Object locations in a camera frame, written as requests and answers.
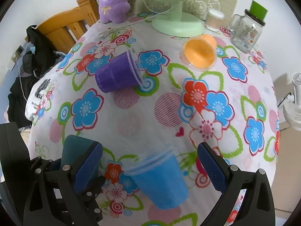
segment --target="orange plastic cup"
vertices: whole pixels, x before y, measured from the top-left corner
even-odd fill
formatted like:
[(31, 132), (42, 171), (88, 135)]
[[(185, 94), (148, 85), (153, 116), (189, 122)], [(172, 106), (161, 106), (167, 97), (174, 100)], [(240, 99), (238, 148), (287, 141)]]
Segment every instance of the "orange plastic cup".
[(210, 35), (189, 38), (180, 52), (184, 63), (197, 71), (207, 71), (216, 61), (216, 40)]

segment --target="wooden chair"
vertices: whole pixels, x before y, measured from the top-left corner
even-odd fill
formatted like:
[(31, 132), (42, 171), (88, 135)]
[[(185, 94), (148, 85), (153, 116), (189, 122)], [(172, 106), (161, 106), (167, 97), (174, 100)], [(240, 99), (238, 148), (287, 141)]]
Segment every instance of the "wooden chair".
[(67, 27), (77, 40), (87, 31), (83, 20), (89, 27), (99, 20), (96, 0), (77, 0), (78, 7), (58, 13), (40, 24), (37, 29), (53, 43), (58, 51), (68, 53), (75, 45), (75, 40)]

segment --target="white device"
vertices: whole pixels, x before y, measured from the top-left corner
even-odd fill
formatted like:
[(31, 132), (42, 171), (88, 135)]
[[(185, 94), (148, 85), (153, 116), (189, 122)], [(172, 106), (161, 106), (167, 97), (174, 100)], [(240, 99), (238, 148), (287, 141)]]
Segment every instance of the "white device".
[(297, 131), (301, 131), (301, 73), (293, 74), (294, 101), (286, 101), (283, 105), (285, 120)]

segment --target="purple plush toy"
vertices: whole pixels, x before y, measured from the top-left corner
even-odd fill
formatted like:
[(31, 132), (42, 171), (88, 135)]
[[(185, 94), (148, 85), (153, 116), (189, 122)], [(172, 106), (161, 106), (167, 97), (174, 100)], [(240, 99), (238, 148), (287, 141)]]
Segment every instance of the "purple plush toy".
[(100, 22), (122, 23), (125, 21), (126, 13), (130, 8), (128, 0), (99, 0)]

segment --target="gold bow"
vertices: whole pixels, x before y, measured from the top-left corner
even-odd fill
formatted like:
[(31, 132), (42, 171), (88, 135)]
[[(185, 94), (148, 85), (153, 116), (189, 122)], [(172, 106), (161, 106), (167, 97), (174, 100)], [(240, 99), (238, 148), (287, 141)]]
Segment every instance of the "gold bow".
[(103, 14), (106, 14), (108, 13), (108, 10), (110, 10), (111, 7), (110, 6), (107, 6), (107, 7), (102, 7), (101, 10), (103, 10)]

